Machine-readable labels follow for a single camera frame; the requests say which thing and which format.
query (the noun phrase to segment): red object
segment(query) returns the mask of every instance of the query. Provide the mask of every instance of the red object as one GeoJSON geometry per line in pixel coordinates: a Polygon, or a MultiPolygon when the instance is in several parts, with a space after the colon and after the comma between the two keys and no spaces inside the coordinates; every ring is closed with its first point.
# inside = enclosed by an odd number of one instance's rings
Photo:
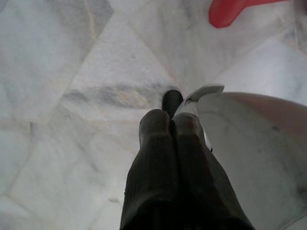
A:
{"type": "Polygon", "coordinates": [[[285,0],[213,0],[209,10],[209,21],[216,28],[229,26],[248,6],[285,0]]]}

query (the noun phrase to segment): tile grout line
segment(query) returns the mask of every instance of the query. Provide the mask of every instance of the tile grout line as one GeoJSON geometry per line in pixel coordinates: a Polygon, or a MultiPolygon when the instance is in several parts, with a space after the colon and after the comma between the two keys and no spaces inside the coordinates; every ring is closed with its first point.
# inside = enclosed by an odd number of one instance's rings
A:
{"type": "Polygon", "coordinates": [[[105,24],[104,28],[101,30],[101,32],[100,32],[99,36],[97,37],[97,39],[94,41],[94,44],[93,44],[91,50],[90,50],[90,51],[87,53],[87,55],[85,56],[84,60],[83,60],[82,63],[80,64],[80,67],[76,70],[74,76],[71,78],[71,80],[70,80],[69,83],[67,84],[67,87],[66,87],[66,89],[63,91],[63,93],[62,93],[62,95],[60,96],[59,100],[57,101],[57,103],[56,103],[56,104],[53,106],[53,108],[51,109],[51,111],[50,111],[50,116],[49,116],[49,117],[52,116],[52,114],[54,113],[55,108],[58,107],[58,105],[60,104],[62,97],[65,95],[65,93],[68,92],[68,90],[69,90],[69,88],[70,88],[70,86],[71,86],[73,80],[74,80],[74,79],[78,76],[78,74],[80,73],[80,70],[81,70],[82,66],[84,65],[85,61],[90,57],[90,55],[93,54],[94,49],[98,46],[97,41],[98,41],[99,38],[102,36],[102,34],[103,34],[104,31],[105,31],[105,28],[110,24],[110,21],[112,20],[112,18],[113,18],[114,15],[116,14],[116,11],[115,11],[115,9],[113,8],[113,5],[112,5],[110,2],[109,2],[109,4],[110,4],[110,7],[113,9],[114,12],[112,13],[112,15],[110,16],[110,18],[108,19],[108,21],[107,21],[107,23],[105,24]]]}
{"type": "Polygon", "coordinates": [[[24,160],[24,162],[22,163],[22,166],[20,167],[20,169],[18,170],[17,175],[14,177],[14,180],[12,181],[12,184],[11,184],[10,187],[7,188],[6,191],[5,191],[5,194],[6,194],[8,197],[10,197],[10,193],[12,192],[13,187],[16,185],[16,183],[17,183],[17,181],[18,181],[18,178],[19,178],[19,176],[20,176],[22,170],[24,169],[24,167],[25,167],[26,164],[29,162],[29,160],[30,160],[30,158],[31,158],[31,156],[32,156],[32,138],[31,138],[31,129],[32,129],[31,127],[32,127],[32,123],[31,123],[31,122],[28,123],[28,127],[29,127],[29,129],[28,129],[28,135],[29,135],[29,137],[28,137],[28,144],[29,144],[29,146],[28,146],[28,150],[27,150],[27,157],[26,157],[26,159],[24,160]]]}
{"type": "Polygon", "coordinates": [[[290,227],[292,224],[294,224],[295,222],[299,221],[300,219],[304,218],[307,216],[307,213],[305,214],[302,214],[301,216],[299,216],[298,218],[290,221],[288,224],[284,225],[283,227],[281,227],[279,230],[285,230],[287,229],[288,227],[290,227]]]}
{"type": "MultiPolygon", "coordinates": [[[[282,21],[282,23],[286,22],[286,21],[280,16],[279,13],[276,13],[276,14],[277,14],[279,20],[282,21]]],[[[159,61],[159,63],[160,63],[160,64],[164,67],[164,69],[167,71],[168,75],[175,81],[175,83],[177,84],[177,86],[179,87],[179,89],[183,92],[183,95],[186,96],[186,94],[185,94],[185,92],[184,92],[184,90],[183,90],[181,84],[178,82],[178,80],[176,79],[176,77],[173,76],[173,75],[170,73],[170,71],[168,70],[168,68],[166,68],[166,67],[164,66],[164,64],[160,62],[160,60],[157,58],[156,53],[155,53],[154,51],[152,51],[152,50],[149,48],[149,46],[147,45],[147,43],[145,42],[145,40],[143,39],[143,37],[137,32],[137,30],[134,28],[134,26],[132,25],[132,23],[130,22],[130,20],[128,20],[128,22],[129,22],[130,27],[134,30],[135,34],[143,41],[143,43],[147,46],[147,48],[154,54],[154,56],[155,56],[156,59],[159,61]]],[[[286,27],[287,27],[290,23],[292,23],[292,22],[293,22],[293,20],[291,20],[291,21],[289,21],[288,23],[286,23],[285,25],[283,25],[283,26],[277,31],[276,34],[272,34],[271,36],[269,36],[268,38],[266,38],[266,39],[263,40],[263,41],[256,42],[256,43],[254,44],[254,46],[248,51],[248,53],[250,53],[252,50],[254,50],[255,48],[257,48],[260,44],[266,42],[268,39],[270,39],[270,38],[276,36],[277,34],[279,34],[284,28],[286,28],[286,27]]],[[[214,81],[216,78],[218,78],[219,76],[221,76],[223,73],[227,72],[233,65],[235,65],[235,64],[238,63],[240,60],[242,60],[248,53],[246,53],[246,54],[243,55],[242,57],[236,59],[235,62],[233,62],[233,63],[232,63],[231,65],[229,65],[228,67],[225,67],[225,69],[222,69],[219,73],[216,74],[216,76],[214,76],[213,78],[211,78],[210,81],[209,81],[208,83],[212,83],[212,81],[214,81]]]]}
{"type": "Polygon", "coordinates": [[[113,141],[115,141],[116,143],[118,143],[121,147],[123,147],[123,148],[129,148],[129,150],[131,150],[131,151],[133,151],[133,152],[135,152],[135,153],[138,152],[138,149],[135,150],[135,149],[132,148],[130,145],[124,144],[124,142],[121,141],[121,140],[119,140],[118,138],[116,138],[116,136],[115,136],[114,134],[107,133],[107,132],[105,132],[104,130],[95,127],[93,124],[90,123],[90,122],[91,122],[90,120],[84,119],[83,117],[81,117],[81,116],[78,115],[77,113],[75,113],[75,112],[73,112],[73,111],[71,111],[71,110],[69,110],[69,109],[67,109],[67,108],[63,108],[63,109],[64,109],[65,111],[67,111],[68,113],[73,114],[73,115],[76,116],[78,119],[80,119],[80,120],[82,120],[83,122],[85,122],[87,125],[90,125],[91,127],[93,127],[98,133],[103,133],[103,134],[108,135],[113,141]]]}
{"type": "Polygon", "coordinates": [[[29,214],[31,216],[34,216],[35,218],[41,220],[42,222],[50,225],[51,227],[56,227],[57,230],[64,230],[62,227],[60,228],[58,225],[56,225],[55,223],[52,223],[50,220],[48,219],[44,219],[41,218],[40,216],[38,216],[35,212],[33,212],[32,210],[28,209],[26,206],[24,206],[23,204],[21,204],[17,199],[15,199],[14,197],[12,197],[9,194],[5,194],[6,197],[8,197],[12,202],[14,202],[15,204],[17,204],[18,206],[20,206],[21,208],[23,208],[24,210],[26,210],[27,212],[29,212],[29,214]]]}
{"type": "Polygon", "coordinates": [[[94,43],[97,41],[97,33],[96,33],[96,25],[95,25],[95,19],[93,17],[93,14],[91,13],[91,9],[88,3],[88,0],[84,0],[85,8],[88,13],[89,17],[89,26],[90,26],[90,32],[91,32],[91,37],[94,40],[94,43]]]}
{"type": "Polygon", "coordinates": [[[187,94],[185,93],[185,91],[183,90],[183,87],[181,86],[179,80],[173,76],[173,74],[170,73],[169,69],[166,68],[166,66],[160,61],[160,59],[157,57],[157,54],[152,51],[148,44],[145,42],[145,40],[142,38],[142,36],[137,32],[137,30],[134,28],[134,26],[131,24],[130,20],[127,21],[129,24],[129,27],[131,28],[131,30],[137,35],[137,37],[140,39],[140,41],[146,46],[146,48],[151,52],[151,54],[154,56],[154,58],[157,60],[157,62],[160,64],[160,66],[164,69],[164,71],[168,74],[168,76],[174,81],[174,83],[176,84],[176,86],[180,89],[180,91],[182,92],[183,96],[187,96],[187,94]]]}

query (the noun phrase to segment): white marble tile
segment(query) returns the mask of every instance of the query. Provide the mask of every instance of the white marble tile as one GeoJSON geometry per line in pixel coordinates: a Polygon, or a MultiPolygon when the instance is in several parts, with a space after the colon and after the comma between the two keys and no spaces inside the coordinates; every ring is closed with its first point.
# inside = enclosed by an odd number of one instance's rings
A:
{"type": "Polygon", "coordinates": [[[126,16],[132,16],[139,8],[150,0],[109,0],[112,7],[126,16]]]}
{"type": "Polygon", "coordinates": [[[211,0],[155,0],[131,24],[186,93],[207,84],[294,19],[291,2],[245,9],[227,28],[208,22],[211,0]]]}
{"type": "Polygon", "coordinates": [[[48,119],[112,15],[107,0],[10,0],[0,12],[0,115],[48,119]]]}
{"type": "Polygon", "coordinates": [[[0,121],[0,195],[14,182],[30,152],[30,124],[0,121]]]}
{"type": "Polygon", "coordinates": [[[107,121],[92,123],[98,129],[112,135],[124,146],[129,147],[133,152],[139,151],[139,122],[107,121]]]}
{"type": "Polygon", "coordinates": [[[0,197],[0,229],[2,230],[58,230],[40,220],[6,196],[0,197]]]}
{"type": "Polygon", "coordinates": [[[307,57],[278,36],[257,47],[212,83],[225,91],[270,95],[307,105],[307,57]]]}
{"type": "Polygon", "coordinates": [[[171,88],[173,79],[127,21],[114,15],[61,103],[87,120],[139,122],[161,107],[171,88]]]}
{"type": "Polygon", "coordinates": [[[12,198],[65,230],[87,229],[105,202],[123,201],[134,152],[63,108],[32,130],[33,154],[12,198]]]}
{"type": "Polygon", "coordinates": [[[118,230],[120,226],[122,205],[118,202],[108,201],[97,220],[94,222],[91,230],[118,230]]]}

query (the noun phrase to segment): black shoe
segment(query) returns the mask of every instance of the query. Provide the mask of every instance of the black shoe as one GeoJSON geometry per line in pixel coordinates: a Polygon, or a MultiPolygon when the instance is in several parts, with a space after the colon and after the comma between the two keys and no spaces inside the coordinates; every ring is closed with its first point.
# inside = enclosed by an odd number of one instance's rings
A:
{"type": "Polygon", "coordinates": [[[169,118],[172,119],[176,110],[183,102],[183,97],[181,93],[177,90],[170,90],[166,92],[162,100],[162,110],[166,111],[169,118]]]}

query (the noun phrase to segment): marble floor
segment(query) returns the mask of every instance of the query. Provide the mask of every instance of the marble floor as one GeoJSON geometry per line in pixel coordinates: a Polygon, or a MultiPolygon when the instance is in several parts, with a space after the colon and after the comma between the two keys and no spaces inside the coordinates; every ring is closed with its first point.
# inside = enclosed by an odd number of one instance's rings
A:
{"type": "Polygon", "coordinates": [[[224,29],[210,3],[0,0],[0,229],[118,229],[139,121],[169,89],[222,83],[307,105],[293,2],[224,29]]]}

